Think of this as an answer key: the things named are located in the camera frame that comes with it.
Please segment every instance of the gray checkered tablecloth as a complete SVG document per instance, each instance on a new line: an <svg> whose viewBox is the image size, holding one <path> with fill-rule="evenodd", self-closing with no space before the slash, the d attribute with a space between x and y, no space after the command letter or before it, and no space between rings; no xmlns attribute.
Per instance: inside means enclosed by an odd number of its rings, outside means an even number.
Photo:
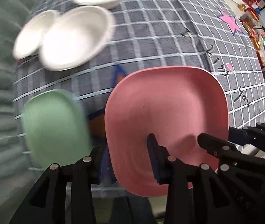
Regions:
<svg viewBox="0 0 265 224"><path fill-rule="evenodd" d="M64 13L77 6L71 0L39 0L28 20L45 10ZM91 61L66 71L48 71L38 56L23 59L15 72L14 105L24 147L20 118L25 102L48 90L65 89L77 96L88 114L100 110L113 89L117 64L127 73L170 65L204 68L225 90L230 126L265 122L265 86L254 47L238 19L243 34L233 35L217 18L220 10L235 16L223 0L126 0L111 9L117 21L113 40ZM205 51L211 45L214 49L209 57ZM228 76L227 67L219 69L226 63L234 68ZM240 87L249 106L242 97L236 100Z"/></svg>

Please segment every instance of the plaid fabric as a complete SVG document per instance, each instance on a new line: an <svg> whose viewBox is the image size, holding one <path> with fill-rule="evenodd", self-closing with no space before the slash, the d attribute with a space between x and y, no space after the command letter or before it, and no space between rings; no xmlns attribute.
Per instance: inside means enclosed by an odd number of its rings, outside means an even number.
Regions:
<svg viewBox="0 0 265 224"><path fill-rule="evenodd" d="M71 0L39 0L28 20L45 10L64 13L77 6ZM223 86L230 126L265 122L265 86L254 47L239 20L243 34L233 36L217 18L220 11L235 16L223 0L126 0L111 9L117 21L113 40L88 63L66 71L48 71L37 55L23 59L15 72L14 105L26 152L20 123L25 102L48 90L65 89L77 96L88 114L93 113L105 107L117 64L128 74L167 65L204 68ZM206 53L211 46L212 55ZM234 68L228 75L226 63ZM240 87L243 93L236 100Z"/></svg>

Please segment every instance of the green curtain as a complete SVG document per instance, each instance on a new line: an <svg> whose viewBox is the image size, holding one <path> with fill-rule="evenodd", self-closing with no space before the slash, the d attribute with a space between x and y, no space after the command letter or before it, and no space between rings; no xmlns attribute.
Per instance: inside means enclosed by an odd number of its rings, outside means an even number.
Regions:
<svg viewBox="0 0 265 224"><path fill-rule="evenodd" d="M17 136L12 100L13 43L37 0L0 0L0 223L8 223L32 187L29 155Z"/></svg>

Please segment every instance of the curtain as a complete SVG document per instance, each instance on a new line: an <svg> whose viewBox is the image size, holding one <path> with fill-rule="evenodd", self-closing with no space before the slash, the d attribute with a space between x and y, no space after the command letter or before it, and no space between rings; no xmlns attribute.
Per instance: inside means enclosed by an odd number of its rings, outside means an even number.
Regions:
<svg viewBox="0 0 265 224"><path fill-rule="evenodd" d="M34 184L30 156L19 141L12 104L13 43L37 0L0 0L0 223L8 223Z"/></svg>

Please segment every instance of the tablecloth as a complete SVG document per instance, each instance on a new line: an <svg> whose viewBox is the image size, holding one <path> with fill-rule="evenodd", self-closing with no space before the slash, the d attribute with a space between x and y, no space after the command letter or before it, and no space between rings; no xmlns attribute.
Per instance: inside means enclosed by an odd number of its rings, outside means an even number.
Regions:
<svg viewBox="0 0 265 224"><path fill-rule="evenodd" d="M64 13L75 7L71 0L39 0L28 20L45 10ZM65 89L91 114L105 107L117 64L127 74L156 66L204 68L225 91L230 126L265 122L265 86L257 55L238 19L242 32L234 35L219 19L222 13L235 16L223 0L125 0L111 12L117 22L114 38L91 61L66 71L44 69L38 55L18 62L14 105L24 148L20 119L30 98Z"/></svg>

